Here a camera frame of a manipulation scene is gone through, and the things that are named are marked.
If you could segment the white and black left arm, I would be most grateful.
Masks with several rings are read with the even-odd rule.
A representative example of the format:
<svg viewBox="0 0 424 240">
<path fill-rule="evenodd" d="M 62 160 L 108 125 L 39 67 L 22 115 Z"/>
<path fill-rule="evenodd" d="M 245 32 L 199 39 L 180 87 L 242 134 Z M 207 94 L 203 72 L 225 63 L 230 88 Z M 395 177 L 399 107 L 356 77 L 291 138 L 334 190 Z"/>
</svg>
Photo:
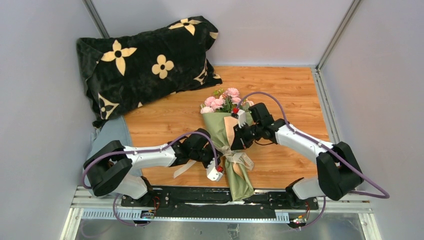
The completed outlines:
<svg viewBox="0 0 424 240">
<path fill-rule="evenodd" d="M 209 180 L 218 182 L 223 176 L 221 155 L 203 128 L 150 147 L 125 146 L 113 140 L 83 164 L 81 183 L 96 197 L 127 195 L 146 207 L 152 203 L 153 193 L 149 181 L 141 174 L 142 169 L 171 168 L 193 160 L 202 163 Z"/>
</svg>

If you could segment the pink fake flower stem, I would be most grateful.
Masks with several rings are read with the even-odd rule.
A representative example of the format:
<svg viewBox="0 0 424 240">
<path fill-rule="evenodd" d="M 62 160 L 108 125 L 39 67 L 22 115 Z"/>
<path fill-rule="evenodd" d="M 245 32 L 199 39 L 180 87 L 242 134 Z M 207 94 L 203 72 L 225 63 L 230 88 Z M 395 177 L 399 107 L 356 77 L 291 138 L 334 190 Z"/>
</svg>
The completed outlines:
<svg viewBox="0 0 424 240">
<path fill-rule="evenodd" d="M 237 88 L 230 87 L 226 90 L 220 88 L 213 92 L 213 97 L 225 99 L 225 105 L 222 110 L 218 110 L 218 113 L 231 113 L 232 110 L 240 103 L 240 108 L 246 110 L 248 107 L 245 106 L 245 101 L 242 101 L 240 91 Z"/>
<path fill-rule="evenodd" d="M 251 100 L 246 100 L 244 104 L 247 108 L 252 107 L 254 105 L 254 102 Z"/>
<path fill-rule="evenodd" d="M 214 113 L 224 108 L 226 101 L 223 98 L 215 98 L 214 96 L 208 97 L 200 106 L 200 113 Z"/>
</svg>

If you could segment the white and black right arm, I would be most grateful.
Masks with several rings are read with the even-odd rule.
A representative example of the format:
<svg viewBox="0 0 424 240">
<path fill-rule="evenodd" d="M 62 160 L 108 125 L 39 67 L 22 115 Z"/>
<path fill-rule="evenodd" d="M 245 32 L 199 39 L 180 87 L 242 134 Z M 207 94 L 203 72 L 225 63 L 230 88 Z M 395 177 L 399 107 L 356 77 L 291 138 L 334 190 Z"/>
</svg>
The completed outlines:
<svg viewBox="0 0 424 240">
<path fill-rule="evenodd" d="M 248 112 L 252 125 L 247 123 L 246 111 L 232 110 L 231 116 L 237 119 L 232 150 L 245 150 L 254 141 L 264 139 L 288 147 L 316 165 L 316 177 L 302 177 L 285 188 L 285 201 L 290 208 L 298 209 L 312 197 L 325 196 L 338 201 L 364 182 L 361 168 L 347 143 L 322 141 L 298 130 L 285 119 L 275 120 L 264 103 L 249 107 Z"/>
</svg>

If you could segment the green and peach wrapping paper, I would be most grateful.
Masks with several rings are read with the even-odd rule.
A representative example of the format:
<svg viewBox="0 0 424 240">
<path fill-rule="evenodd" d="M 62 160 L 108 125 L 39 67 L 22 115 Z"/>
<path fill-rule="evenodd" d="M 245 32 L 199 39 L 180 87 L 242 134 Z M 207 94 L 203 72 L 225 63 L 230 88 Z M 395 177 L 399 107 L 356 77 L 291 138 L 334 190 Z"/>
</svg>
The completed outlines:
<svg viewBox="0 0 424 240">
<path fill-rule="evenodd" d="M 254 194 L 248 171 L 254 162 L 242 150 L 231 150 L 235 138 L 234 126 L 238 123 L 230 113 L 212 112 L 201 114 L 206 130 L 214 146 L 223 154 L 224 170 L 233 201 L 241 201 Z"/>
</svg>

